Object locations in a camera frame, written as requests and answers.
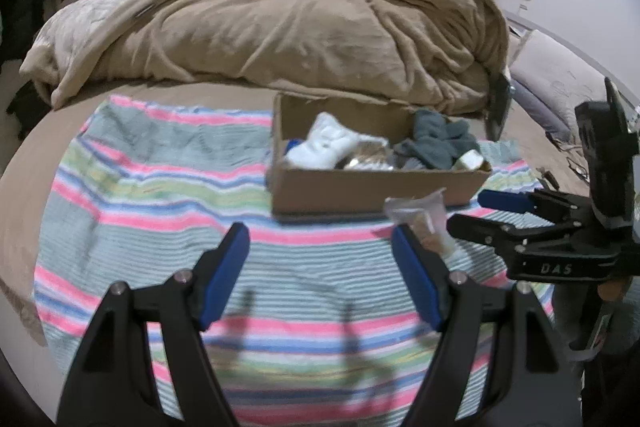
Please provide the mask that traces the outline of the clear bag of snacks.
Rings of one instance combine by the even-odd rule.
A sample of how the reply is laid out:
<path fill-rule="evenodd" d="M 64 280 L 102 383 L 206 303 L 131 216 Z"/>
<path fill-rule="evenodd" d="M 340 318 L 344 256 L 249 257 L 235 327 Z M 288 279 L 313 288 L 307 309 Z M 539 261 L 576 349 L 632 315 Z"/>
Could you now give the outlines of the clear bag of snacks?
<path fill-rule="evenodd" d="M 394 225 L 408 225 L 427 251 L 434 251 L 447 259 L 456 250 L 456 241 L 447 231 L 447 211 L 444 188 L 422 198 L 386 199 L 383 211 Z"/>

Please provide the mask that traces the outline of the grey knitted gloves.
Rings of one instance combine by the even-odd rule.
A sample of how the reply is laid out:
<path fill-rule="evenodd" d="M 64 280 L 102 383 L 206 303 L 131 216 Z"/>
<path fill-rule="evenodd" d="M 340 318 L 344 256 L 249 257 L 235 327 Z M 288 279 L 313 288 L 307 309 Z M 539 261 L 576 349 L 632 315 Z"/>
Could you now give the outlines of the grey knitted gloves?
<path fill-rule="evenodd" d="M 412 135 L 393 146 L 396 155 L 413 158 L 431 170 L 450 170 L 470 150 L 480 153 L 480 144 L 466 121 L 426 108 L 414 113 Z"/>

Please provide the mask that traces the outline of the cotton swab pack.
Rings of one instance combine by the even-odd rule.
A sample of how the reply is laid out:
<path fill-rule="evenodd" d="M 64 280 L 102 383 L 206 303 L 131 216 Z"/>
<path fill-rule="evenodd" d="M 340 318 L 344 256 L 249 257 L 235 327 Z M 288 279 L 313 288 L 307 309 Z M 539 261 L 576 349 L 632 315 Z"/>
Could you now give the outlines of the cotton swab pack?
<path fill-rule="evenodd" d="M 343 162 L 344 170 L 393 171 L 395 168 L 393 151 L 378 142 L 359 144 Z"/>

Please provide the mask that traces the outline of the white sock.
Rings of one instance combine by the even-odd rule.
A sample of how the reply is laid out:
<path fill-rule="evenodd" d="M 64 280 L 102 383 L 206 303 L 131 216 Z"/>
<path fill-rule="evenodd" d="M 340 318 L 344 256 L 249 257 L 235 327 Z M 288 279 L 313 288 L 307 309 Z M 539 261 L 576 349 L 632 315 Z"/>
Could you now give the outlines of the white sock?
<path fill-rule="evenodd" d="M 326 112 L 317 115 L 303 141 L 284 159 L 294 168 L 307 170 L 334 169 L 364 142 L 388 145 L 387 139 L 349 129 Z"/>

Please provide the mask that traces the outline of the blue white tissue pack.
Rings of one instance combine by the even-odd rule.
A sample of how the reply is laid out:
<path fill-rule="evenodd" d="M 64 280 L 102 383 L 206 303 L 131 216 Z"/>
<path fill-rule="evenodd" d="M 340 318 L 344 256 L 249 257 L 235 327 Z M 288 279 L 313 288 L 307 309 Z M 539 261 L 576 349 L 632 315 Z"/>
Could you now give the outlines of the blue white tissue pack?
<path fill-rule="evenodd" d="M 288 153 L 290 153 L 291 150 L 294 150 L 295 147 L 298 147 L 299 145 L 302 145 L 303 143 L 304 143 L 304 141 L 302 139 L 288 140 L 288 142 L 286 142 L 286 145 L 285 145 L 284 155 L 288 155 Z"/>

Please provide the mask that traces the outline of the white embroidered pillow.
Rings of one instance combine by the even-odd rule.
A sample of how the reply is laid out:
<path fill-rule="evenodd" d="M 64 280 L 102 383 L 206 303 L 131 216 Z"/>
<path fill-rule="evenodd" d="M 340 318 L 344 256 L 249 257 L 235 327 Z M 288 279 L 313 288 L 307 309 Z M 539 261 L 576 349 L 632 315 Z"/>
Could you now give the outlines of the white embroidered pillow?
<path fill-rule="evenodd" d="M 521 40 L 509 66 L 511 77 L 523 86 L 577 138 L 575 107 L 605 101 L 605 75 L 566 46 L 540 30 Z"/>

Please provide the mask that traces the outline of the open cardboard box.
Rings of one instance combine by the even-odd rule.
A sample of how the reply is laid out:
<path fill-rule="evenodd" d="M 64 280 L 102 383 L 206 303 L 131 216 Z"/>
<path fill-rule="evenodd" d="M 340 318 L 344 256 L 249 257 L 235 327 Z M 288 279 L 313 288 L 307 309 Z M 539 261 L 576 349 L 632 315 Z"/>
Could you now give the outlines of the open cardboard box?
<path fill-rule="evenodd" d="M 413 110 L 405 105 L 353 98 L 307 98 L 280 93 L 273 103 L 272 156 L 267 186 L 272 212 L 289 215 L 380 213 L 386 198 L 421 198 L 442 188 L 447 206 L 467 204 L 491 175 L 489 162 L 475 170 L 306 170 L 286 165 L 288 142 L 304 139 L 326 112 L 349 129 L 397 143 L 412 131 Z"/>

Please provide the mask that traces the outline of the beige fleece blanket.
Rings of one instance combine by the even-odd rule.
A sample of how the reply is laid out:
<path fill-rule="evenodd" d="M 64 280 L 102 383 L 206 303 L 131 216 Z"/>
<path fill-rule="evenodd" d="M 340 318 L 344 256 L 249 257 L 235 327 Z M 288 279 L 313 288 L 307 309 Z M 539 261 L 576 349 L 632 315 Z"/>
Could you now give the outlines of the beige fleece blanket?
<path fill-rule="evenodd" d="M 508 60 L 508 24 L 496 0 L 144 5 L 134 26 L 102 54 L 84 55 L 77 70 L 88 79 L 74 81 L 75 87 L 119 79 L 245 80 L 300 93 L 359 93 L 462 115 L 487 106 Z"/>

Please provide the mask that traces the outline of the quilted white duvet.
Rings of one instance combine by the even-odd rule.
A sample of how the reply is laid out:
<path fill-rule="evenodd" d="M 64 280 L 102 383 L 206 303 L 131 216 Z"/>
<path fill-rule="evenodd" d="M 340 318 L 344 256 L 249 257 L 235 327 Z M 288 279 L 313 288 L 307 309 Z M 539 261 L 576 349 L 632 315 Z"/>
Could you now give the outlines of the quilted white duvet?
<path fill-rule="evenodd" d="M 134 26 L 149 0 L 77 0 L 55 12 L 36 35 L 20 74 L 35 83 L 44 101 L 58 109 L 73 98 L 88 75 L 78 72 L 84 55 L 100 55 Z"/>

